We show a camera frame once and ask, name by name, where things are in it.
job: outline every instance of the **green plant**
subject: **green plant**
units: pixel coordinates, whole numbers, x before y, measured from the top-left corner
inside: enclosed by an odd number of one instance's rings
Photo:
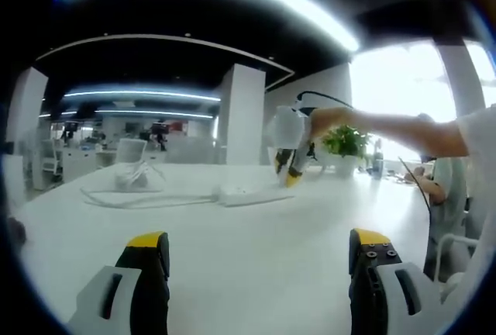
[[[361,133],[350,126],[340,126],[335,130],[330,130],[322,138],[322,143],[329,153],[338,154],[341,157],[353,155],[362,159],[365,156],[368,142],[368,134]]]

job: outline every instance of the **white tabletop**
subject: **white tabletop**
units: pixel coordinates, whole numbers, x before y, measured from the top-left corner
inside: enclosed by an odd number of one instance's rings
[[[222,181],[227,166],[158,168],[176,185],[204,191]],[[385,234],[403,261],[421,267],[425,259],[429,216],[411,185],[364,174],[315,180],[310,171],[294,198],[262,205],[106,209],[82,202],[80,187],[111,170],[62,185],[17,214],[27,230],[26,269],[63,322],[102,266],[113,265],[131,238],[157,230],[169,233],[170,333],[350,333],[348,243],[354,227]],[[248,172],[262,174],[250,179],[260,184],[272,168]]]

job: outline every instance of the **white flower pot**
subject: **white flower pot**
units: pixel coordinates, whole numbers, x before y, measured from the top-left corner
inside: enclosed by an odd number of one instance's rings
[[[357,168],[358,157],[346,155],[345,157],[336,156],[334,166],[336,174],[341,178],[350,178],[353,176],[355,168]]]

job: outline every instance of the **potted plant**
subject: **potted plant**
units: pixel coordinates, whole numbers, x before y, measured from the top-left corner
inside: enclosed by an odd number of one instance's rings
[[[322,146],[327,153],[339,156],[335,161],[336,173],[349,177],[357,166],[358,158],[365,157],[368,141],[368,134],[350,126],[340,126],[322,138]]]

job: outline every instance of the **office desk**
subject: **office desk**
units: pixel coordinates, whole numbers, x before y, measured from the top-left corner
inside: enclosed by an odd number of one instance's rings
[[[227,166],[157,168],[171,185],[204,192]],[[273,169],[254,170],[260,176],[251,181],[260,185]],[[112,167],[41,195],[17,215],[29,241],[22,252],[26,269],[62,321],[91,277],[114,264],[131,238],[151,231],[169,233],[169,331],[188,335],[350,333],[354,227],[390,237],[403,261],[421,267],[425,259],[429,216],[414,186],[361,174],[316,180],[316,169],[305,174],[294,198],[261,205],[106,209],[84,203],[80,187],[105,171]]]

